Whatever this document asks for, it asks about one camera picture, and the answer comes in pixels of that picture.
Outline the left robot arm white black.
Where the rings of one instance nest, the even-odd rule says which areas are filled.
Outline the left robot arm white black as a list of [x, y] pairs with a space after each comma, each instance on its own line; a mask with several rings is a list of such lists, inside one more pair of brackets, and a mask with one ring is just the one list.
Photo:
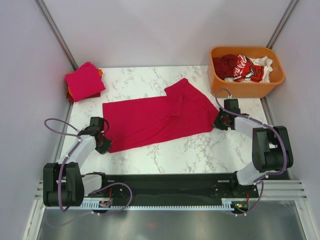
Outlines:
[[50, 131], [63, 136], [75, 137], [72, 147], [58, 162], [47, 163], [43, 167], [43, 203], [46, 207], [58, 207], [65, 212], [69, 207], [80, 206], [85, 197], [81, 165], [91, 152], [96, 151], [103, 155], [110, 150], [112, 141], [105, 137], [110, 124], [103, 117], [91, 117], [89, 126], [72, 134], [54, 130], [48, 125], [49, 121], [61, 122], [75, 131], [78, 129], [57, 118], [48, 118], [44, 121], [44, 126]]

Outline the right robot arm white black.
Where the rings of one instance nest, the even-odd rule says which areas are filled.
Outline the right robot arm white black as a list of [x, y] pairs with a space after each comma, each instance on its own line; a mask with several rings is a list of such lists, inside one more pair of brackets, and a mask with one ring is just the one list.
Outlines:
[[248, 114], [242, 114], [236, 98], [223, 101], [213, 127], [219, 130], [238, 131], [252, 140], [251, 162], [236, 172], [236, 180], [229, 184], [235, 197], [242, 196], [248, 185], [269, 176], [283, 174], [294, 163], [288, 130], [285, 126], [271, 126]]

